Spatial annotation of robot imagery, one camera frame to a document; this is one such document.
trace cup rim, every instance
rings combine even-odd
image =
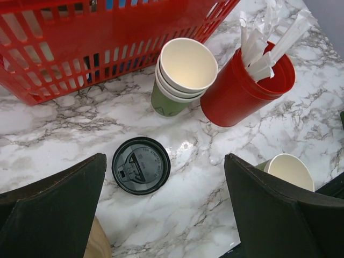
[[[171,99],[172,101],[175,101],[175,102],[179,102],[179,103],[190,103],[192,101],[195,101],[199,98],[201,98],[204,94],[205,94],[205,91],[203,93],[201,93],[200,95],[194,97],[194,98],[180,98],[180,97],[177,97],[171,93],[169,93],[164,87],[163,85],[161,84],[159,78],[157,77],[157,66],[155,66],[155,81],[156,81],[156,85],[157,87],[159,88],[159,90],[161,91],[162,94],[164,94],[164,96],[166,96],[167,98]]]
[[[184,91],[180,91],[178,89],[175,89],[172,85],[170,85],[166,80],[165,78],[163,77],[162,73],[161,73],[161,70],[160,70],[160,56],[158,57],[157,59],[157,62],[156,62],[156,67],[157,69],[155,70],[156,71],[156,76],[158,77],[160,83],[162,84],[162,86],[168,91],[169,89],[172,91],[170,92],[172,95],[176,96],[176,97],[180,97],[180,98],[194,98],[194,97],[197,97],[199,95],[201,95],[203,92],[205,92],[207,89],[204,89],[204,90],[200,90],[198,92],[193,92],[193,93],[189,93],[189,92],[184,92]],[[182,97],[182,96],[177,96],[176,94],[181,94],[181,95],[190,95],[190,97]]]
[[[312,180],[312,191],[314,192],[314,191],[315,191],[314,180],[313,180],[313,178],[312,178],[312,175],[311,175],[311,173],[310,173],[308,167],[305,165],[305,163],[303,163],[303,161],[302,161],[301,159],[299,159],[298,157],[296,157],[296,156],[294,156],[294,155],[291,155],[291,154],[289,154],[289,153],[280,153],[280,154],[274,156],[274,157],[265,165],[264,171],[265,171],[266,173],[270,174],[269,169],[270,169],[270,167],[271,167],[271,164],[272,164],[278,157],[280,157],[280,156],[290,156],[290,157],[293,157],[294,159],[296,159],[298,162],[300,162],[300,163],[305,167],[305,169],[307,170],[307,173],[308,173],[310,179]]]
[[[163,65],[163,60],[162,60],[162,59],[163,59],[163,52],[164,52],[164,50],[165,50],[172,42],[178,41],[178,40],[185,40],[185,41],[194,42],[194,43],[196,43],[197,45],[201,46],[204,50],[206,50],[206,51],[211,55],[212,60],[213,60],[213,63],[216,65],[216,75],[214,76],[213,80],[212,80],[208,85],[206,85],[206,86],[204,86],[204,87],[202,87],[202,88],[198,88],[198,89],[189,88],[189,87],[183,86],[183,85],[177,83],[175,80],[173,80],[173,79],[170,77],[170,75],[168,74],[168,72],[165,70],[165,67],[164,67],[164,65]],[[211,53],[211,51],[210,51],[206,46],[204,46],[202,43],[200,43],[199,41],[194,40],[194,39],[190,39],[190,38],[175,38],[175,39],[171,39],[171,40],[169,40],[166,44],[164,44],[164,46],[162,47],[161,52],[160,52],[160,56],[161,56],[161,60],[162,60],[162,61],[160,62],[162,71],[168,76],[168,79],[169,79],[169,80],[171,80],[174,84],[178,85],[180,88],[184,88],[185,90],[192,90],[192,91],[195,91],[195,90],[198,90],[198,91],[205,90],[205,89],[209,88],[209,87],[215,82],[215,80],[216,80],[216,78],[217,78],[217,75],[218,75],[218,73],[219,73],[219,66],[218,66],[218,64],[217,64],[217,61],[216,61],[214,55]]]

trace red plastic container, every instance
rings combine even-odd
[[[265,52],[273,47],[274,44],[269,42]],[[273,70],[273,78],[255,83],[242,63],[241,49],[236,50],[218,74],[214,85],[200,99],[203,113],[218,126],[236,125],[293,87],[295,70],[287,55],[275,64]]]
[[[205,42],[239,0],[96,2],[0,0],[0,84],[34,105],[154,65],[170,39]]]

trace table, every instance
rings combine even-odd
[[[283,15],[291,21],[303,7],[301,0],[286,1]],[[240,45],[239,10],[252,21],[263,8],[263,0],[240,2],[207,41],[220,66]],[[344,63],[318,27],[289,55],[297,73],[294,88],[231,128],[211,124],[199,102],[177,117],[158,116],[150,104],[154,67],[33,107],[1,88],[0,192],[105,153],[108,169],[96,215],[114,257],[219,257],[240,242],[225,154],[251,164],[293,154],[309,167],[316,188],[344,170]],[[162,143],[172,165],[167,183],[148,196],[126,193],[111,172],[119,145],[139,135]]]

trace basket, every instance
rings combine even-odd
[[[0,84],[36,105],[204,43],[239,0],[0,0]]]

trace red cup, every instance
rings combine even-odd
[[[268,43],[265,52],[275,44]],[[273,67],[275,76],[257,83],[246,72],[237,49],[219,72],[214,84],[200,98],[205,116],[222,127],[236,125],[244,118],[288,92],[295,83],[295,70],[287,55]]]

